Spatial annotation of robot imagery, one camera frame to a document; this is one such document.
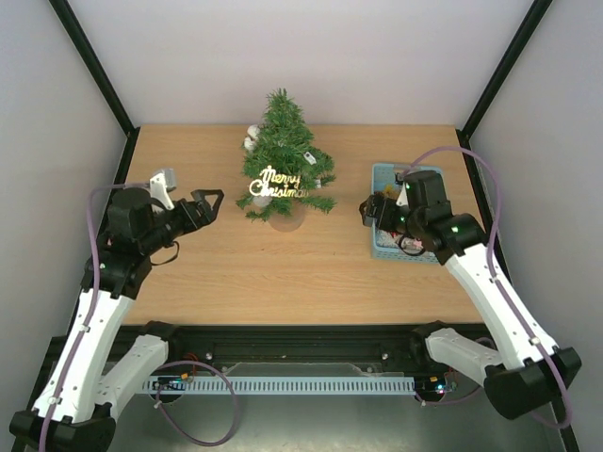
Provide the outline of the white pompom ornament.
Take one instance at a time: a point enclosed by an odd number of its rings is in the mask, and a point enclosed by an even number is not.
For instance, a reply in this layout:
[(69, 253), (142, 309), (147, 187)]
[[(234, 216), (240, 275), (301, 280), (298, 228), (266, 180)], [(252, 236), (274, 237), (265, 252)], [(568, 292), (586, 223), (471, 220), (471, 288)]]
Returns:
[(247, 128), (246, 136), (243, 141), (243, 147), (248, 153), (252, 152), (256, 147), (259, 134), (260, 127), (258, 124), (252, 124)]

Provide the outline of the small green christmas tree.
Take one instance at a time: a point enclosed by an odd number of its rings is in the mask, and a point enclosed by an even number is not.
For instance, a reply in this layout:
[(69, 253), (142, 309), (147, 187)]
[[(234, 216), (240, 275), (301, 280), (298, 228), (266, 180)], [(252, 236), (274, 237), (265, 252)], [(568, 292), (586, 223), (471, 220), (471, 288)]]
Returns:
[[(271, 217), (294, 217), (298, 206), (309, 207), (323, 214), (329, 214), (336, 201), (321, 191), (332, 184), (334, 160), (315, 146), (315, 136), (307, 125), (302, 108), (296, 104), (286, 89), (276, 89), (267, 95), (267, 106), (257, 123), (260, 134), (256, 147), (248, 153), (243, 142), (244, 160), (241, 173), (249, 183), (236, 200), (236, 205), (245, 212), (250, 221), (267, 222)], [(303, 154), (310, 152), (317, 160), (310, 165)], [(249, 184), (259, 176), (262, 169), (272, 166), (280, 173), (301, 176), (301, 188), (308, 191), (305, 198), (271, 198), (265, 208), (253, 204)]]

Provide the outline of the gold glitter merry ornament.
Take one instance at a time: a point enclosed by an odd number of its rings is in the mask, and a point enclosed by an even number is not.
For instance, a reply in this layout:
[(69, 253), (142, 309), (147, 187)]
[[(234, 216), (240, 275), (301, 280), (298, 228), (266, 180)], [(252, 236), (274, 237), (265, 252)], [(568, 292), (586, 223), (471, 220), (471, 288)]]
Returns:
[(280, 173), (272, 166), (267, 166), (250, 182), (249, 192), (254, 197), (305, 198), (308, 191), (302, 189), (301, 182), (300, 175)]

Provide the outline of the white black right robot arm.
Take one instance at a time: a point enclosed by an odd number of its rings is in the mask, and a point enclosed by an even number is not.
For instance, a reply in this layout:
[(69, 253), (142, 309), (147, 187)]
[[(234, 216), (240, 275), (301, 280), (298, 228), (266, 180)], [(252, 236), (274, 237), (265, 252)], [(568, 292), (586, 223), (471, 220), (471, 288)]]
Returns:
[(375, 192), (360, 204), (363, 222), (419, 241), (465, 290), (495, 345), (463, 337), (433, 322), (411, 345), (424, 369), (443, 363), (475, 381), (494, 409), (513, 420), (567, 395), (582, 361), (538, 324), (488, 249), (488, 239), (470, 214), (454, 214), (441, 174), (400, 174), (401, 192), (391, 199)]

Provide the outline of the silver glitter ball ornament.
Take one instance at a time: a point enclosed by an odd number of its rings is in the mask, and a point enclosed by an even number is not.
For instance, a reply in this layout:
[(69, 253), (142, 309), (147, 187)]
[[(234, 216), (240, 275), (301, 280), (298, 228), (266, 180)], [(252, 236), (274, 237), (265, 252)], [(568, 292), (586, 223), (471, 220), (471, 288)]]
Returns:
[(254, 196), (253, 204), (259, 208), (265, 208), (271, 203), (271, 196)]

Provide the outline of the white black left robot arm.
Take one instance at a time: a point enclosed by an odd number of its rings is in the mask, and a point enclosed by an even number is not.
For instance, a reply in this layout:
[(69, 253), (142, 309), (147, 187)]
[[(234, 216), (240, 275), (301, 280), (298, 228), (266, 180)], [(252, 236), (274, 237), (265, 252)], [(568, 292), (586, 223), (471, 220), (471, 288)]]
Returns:
[(168, 359), (178, 355), (176, 327), (148, 323), (110, 369), (109, 352), (152, 256), (180, 236), (213, 223), (224, 193), (194, 190), (172, 201), (165, 189), (119, 186), (106, 209), (107, 223), (91, 242), (73, 325), (32, 408), (16, 412), (9, 431), (38, 451), (106, 451), (131, 398)]

